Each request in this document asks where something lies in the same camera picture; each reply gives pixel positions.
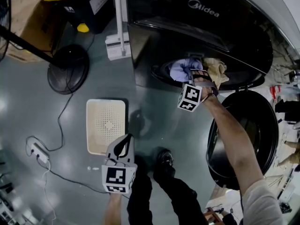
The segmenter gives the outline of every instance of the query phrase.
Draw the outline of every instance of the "person's right hand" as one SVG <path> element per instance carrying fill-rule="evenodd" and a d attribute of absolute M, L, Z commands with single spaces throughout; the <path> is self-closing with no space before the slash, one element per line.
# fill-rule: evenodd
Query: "person's right hand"
<path fill-rule="evenodd" d="M 207 74 L 207 72 L 203 72 L 203 71 L 198 71 L 198 70 L 193 70 L 192 74 L 200 74 L 200 75 L 204 75 L 204 76 L 209 76 Z M 194 82 L 209 82 L 209 80 L 202 78 L 202 77 L 198 77 L 194 79 Z M 201 93 L 201 100 L 203 100 L 204 98 L 207 97 L 207 95 L 212 93 L 212 88 L 211 87 L 202 87 L 202 93 Z"/>

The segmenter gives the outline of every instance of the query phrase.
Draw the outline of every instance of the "white broom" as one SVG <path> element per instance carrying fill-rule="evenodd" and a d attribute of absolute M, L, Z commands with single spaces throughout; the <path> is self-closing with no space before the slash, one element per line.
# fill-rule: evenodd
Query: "white broom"
<path fill-rule="evenodd" d="M 118 34 L 107 36 L 105 40 L 107 55 L 110 61 L 131 57 L 129 35 L 128 32 L 123 33 L 121 0 L 115 0 L 115 2 Z"/>

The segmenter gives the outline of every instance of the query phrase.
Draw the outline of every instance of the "fan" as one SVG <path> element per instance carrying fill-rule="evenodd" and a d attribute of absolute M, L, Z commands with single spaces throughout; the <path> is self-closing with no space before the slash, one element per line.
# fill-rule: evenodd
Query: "fan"
<path fill-rule="evenodd" d="M 8 43 L 12 42 L 50 63 L 47 77 L 50 87 L 55 92 L 70 94 L 81 87 L 90 68 L 88 54 L 82 47 L 65 46 L 59 49 L 52 58 L 12 33 L 10 26 L 11 0 L 0 0 L 0 61 L 5 56 Z"/>

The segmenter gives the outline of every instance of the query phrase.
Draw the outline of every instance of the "washing machine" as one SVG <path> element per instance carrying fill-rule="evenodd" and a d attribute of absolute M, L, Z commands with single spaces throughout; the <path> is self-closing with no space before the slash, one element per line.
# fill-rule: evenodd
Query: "washing machine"
<path fill-rule="evenodd" d="M 127 0 L 127 15 L 139 86 L 180 92 L 183 84 L 170 77 L 174 61 L 217 58 L 225 63 L 229 81 L 219 90 L 239 92 L 223 105 L 252 139 L 265 174 L 276 153 L 277 120 L 269 102 L 248 89 L 263 84 L 272 65 L 272 44 L 263 28 L 268 19 L 247 0 Z M 209 134 L 207 161 L 217 184 L 239 189 L 215 122 Z"/>

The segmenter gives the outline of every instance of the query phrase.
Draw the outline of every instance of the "cardboard box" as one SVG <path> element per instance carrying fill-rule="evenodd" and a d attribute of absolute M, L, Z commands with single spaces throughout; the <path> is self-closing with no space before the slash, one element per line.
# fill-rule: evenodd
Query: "cardboard box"
<path fill-rule="evenodd" d="M 60 8 L 54 3 L 12 0 L 11 31 L 49 56 L 55 54 L 66 22 Z M 6 54 L 22 62 L 43 61 L 27 50 L 11 44 L 8 45 Z"/>

